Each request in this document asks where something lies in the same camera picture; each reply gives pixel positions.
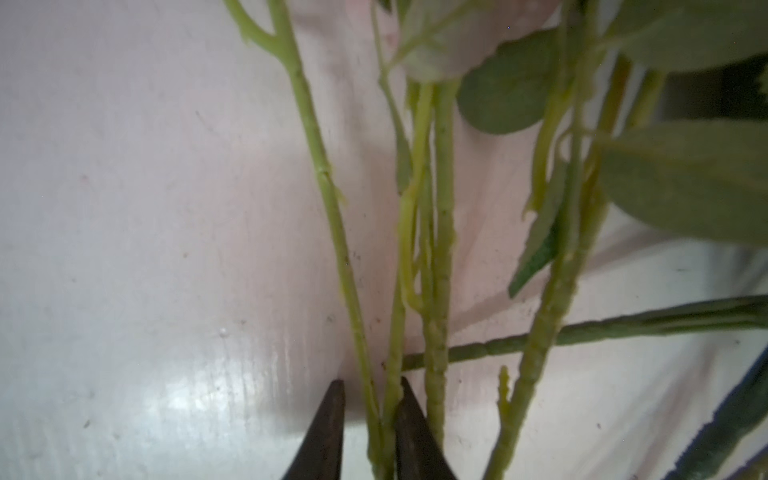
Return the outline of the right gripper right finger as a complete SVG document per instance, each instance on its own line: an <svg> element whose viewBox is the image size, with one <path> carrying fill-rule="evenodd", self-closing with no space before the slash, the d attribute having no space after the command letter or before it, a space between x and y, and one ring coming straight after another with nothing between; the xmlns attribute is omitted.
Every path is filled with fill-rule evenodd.
<svg viewBox="0 0 768 480"><path fill-rule="evenodd" d="M399 480L457 480L406 377L395 416L396 475Z"/></svg>

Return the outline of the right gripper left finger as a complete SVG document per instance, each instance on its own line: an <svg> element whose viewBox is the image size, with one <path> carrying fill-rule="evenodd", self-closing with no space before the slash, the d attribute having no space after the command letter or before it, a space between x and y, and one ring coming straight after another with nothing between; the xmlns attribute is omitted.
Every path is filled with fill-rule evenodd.
<svg viewBox="0 0 768 480"><path fill-rule="evenodd" d="M312 419L284 480L339 480L346 410L344 381L333 380Z"/></svg>

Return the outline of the peach rose flower stem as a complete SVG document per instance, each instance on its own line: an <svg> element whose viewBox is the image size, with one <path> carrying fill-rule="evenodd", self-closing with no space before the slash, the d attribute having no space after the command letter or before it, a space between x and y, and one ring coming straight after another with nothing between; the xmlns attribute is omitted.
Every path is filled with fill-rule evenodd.
<svg viewBox="0 0 768 480"><path fill-rule="evenodd" d="M372 10L396 13L399 22L396 51L390 58L378 61L380 88L389 93L391 70L405 65L413 113L413 129L406 132L398 108L390 107L400 197L398 266L385 363L387 386L384 399L378 400L340 195L332 178L288 7L283 1L269 3L271 31L261 28L240 2L230 1L226 7L243 38L275 57L289 77L327 215L362 375L368 457L376 478L398 479L395 416L403 395L402 377L408 379L442 451L445 374L454 356L446 345L454 235L453 114L460 111L475 128L493 134L511 133L540 123L532 189L547 187L550 143L569 102L545 93L536 94L535 88L548 87L558 62L565 58L561 33L557 29L525 28L515 39L500 44L480 65L458 78L448 78L440 72L429 73L417 54L431 41L444 42L459 21L478 8L477 2L439 4L436 21L428 19L431 7L426 1L371 4Z"/></svg>

